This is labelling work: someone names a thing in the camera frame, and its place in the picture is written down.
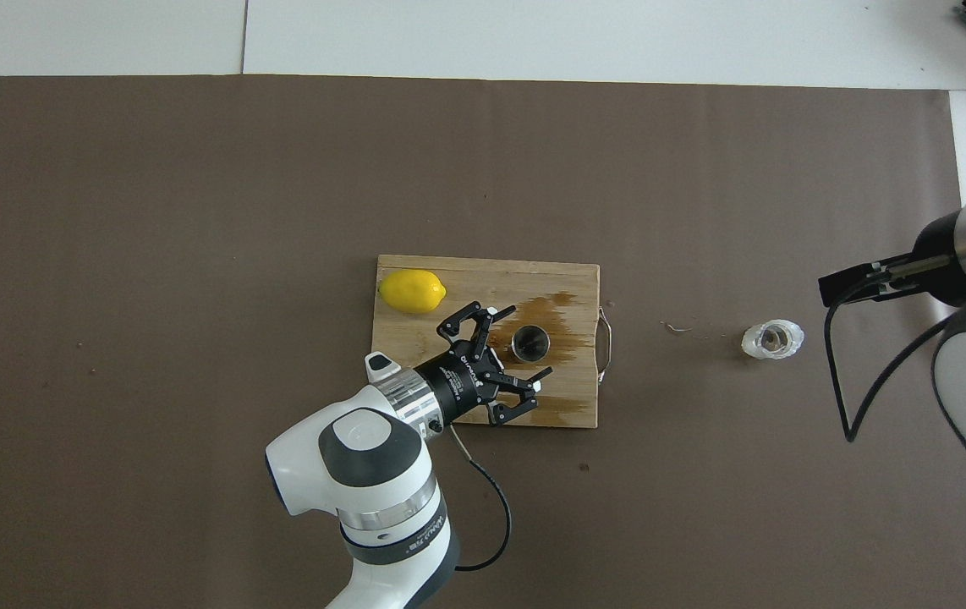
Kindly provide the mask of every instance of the white floor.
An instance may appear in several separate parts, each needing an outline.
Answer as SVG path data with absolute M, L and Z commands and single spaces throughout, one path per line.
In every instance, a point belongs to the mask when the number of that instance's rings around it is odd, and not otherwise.
M 0 74 L 362 74 L 951 90 L 952 0 L 0 0 Z

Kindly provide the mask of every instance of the brown paper sheet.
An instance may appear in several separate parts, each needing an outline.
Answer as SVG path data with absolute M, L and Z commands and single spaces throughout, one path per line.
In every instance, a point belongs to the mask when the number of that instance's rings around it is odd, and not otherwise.
M 599 429 L 464 429 L 513 543 L 430 606 L 966 606 L 929 352 L 849 446 L 816 292 L 958 207 L 953 158 L 944 92 L 0 78 L 0 606 L 328 602 L 335 520 L 262 451 L 364 381 L 383 251 L 599 263 L 615 332 Z M 807 346 L 746 359 L 772 317 Z M 850 396 L 935 319 L 842 312 Z M 431 450 L 482 559 L 494 493 Z

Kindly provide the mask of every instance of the lemon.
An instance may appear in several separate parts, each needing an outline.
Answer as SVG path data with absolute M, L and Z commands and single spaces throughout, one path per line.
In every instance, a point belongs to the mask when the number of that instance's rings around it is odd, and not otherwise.
M 445 298 L 445 286 L 430 271 L 402 269 L 383 278 L 378 293 L 387 305 L 398 311 L 429 313 Z

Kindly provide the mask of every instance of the brown table surface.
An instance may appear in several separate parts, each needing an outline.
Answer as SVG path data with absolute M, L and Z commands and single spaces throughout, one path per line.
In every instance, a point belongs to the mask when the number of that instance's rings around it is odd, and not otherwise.
M 513 543 L 429 606 L 966 606 L 929 351 L 849 446 L 816 290 L 957 192 L 944 92 L 0 78 L 0 606 L 329 601 L 336 521 L 262 451 L 363 384 L 379 253 L 599 263 L 615 328 L 599 429 L 464 429 Z M 740 354 L 772 317 L 807 346 Z M 935 319 L 843 310 L 853 400 Z M 490 555 L 494 493 L 431 450 Z

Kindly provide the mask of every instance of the black cable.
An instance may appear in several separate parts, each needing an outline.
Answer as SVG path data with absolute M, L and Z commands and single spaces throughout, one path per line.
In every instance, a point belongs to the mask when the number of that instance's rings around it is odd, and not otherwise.
M 832 353 L 832 317 L 836 315 L 836 310 L 840 308 L 840 305 L 845 304 L 849 298 L 855 294 L 862 292 L 863 289 L 867 289 L 872 285 L 881 283 L 889 278 L 889 273 L 882 272 L 870 277 L 865 278 L 863 281 L 855 283 L 851 288 L 845 290 L 841 293 L 836 300 L 832 301 L 830 308 L 825 313 L 825 355 L 828 359 L 828 371 L 830 371 L 830 376 L 832 377 L 832 392 L 836 396 L 836 406 L 840 413 L 840 425 L 843 426 L 843 438 L 849 442 L 855 440 L 855 436 L 859 434 L 859 425 L 862 425 L 863 419 L 866 416 L 866 411 L 869 411 L 870 405 L 874 402 L 874 397 L 877 396 L 878 391 L 881 390 L 881 386 L 889 381 L 889 377 L 892 376 L 894 371 L 899 369 L 900 365 L 904 363 L 904 360 L 911 356 L 919 347 L 927 343 L 931 337 L 938 335 L 943 329 L 946 329 L 948 323 L 952 319 L 953 315 L 946 317 L 946 319 L 932 325 L 927 328 L 923 334 L 920 334 L 913 340 L 913 342 L 908 344 L 908 347 L 904 347 L 900 354 L 897 354 L 896 358 L 885 367 L 884 370 L 878 375 L 874 380 L 873 384 L 870 385 L 870 389 L 866 391 L 866 396 L 863 398 L 862 404 L 859 405 L 859 411 L 855 412 L 855 421 L 851 424 L 848 423 L 848 410 L 843 404 L 843 390 L 840 389 L 840 377 L 836 370 L 836 356 Z
M 491 482 L 491 486 L 494 486 L 495 493 L 498 493 L 498 500 L 502 501 L 502 508 L 506 510 L 506 536 L 502 538 L 502 544 L 498 547 L 498 551 L 494 552 L 494 556 L 487 558 L 484 562 L 479 564 L 457 564 L 457 571 L 479 571 L 480 569 L 490 567 L 492 563 L 497 560 L 504 551 L 506 551 L 506 546 L 509 545 L 509 536 L 513 533 L 513 510 L 509 508 L 509 501 L 506 500 L 506 493 L 502 492 L 502 487 L 498 485 L 490 474 L 487 474 L 486 469 L 483 466 L 476 463 L 472 459 L 468 459 L 468 463 L 471 463 L 472 467 L 475 467 L 483 477 L 486 478 L 487 482 Z

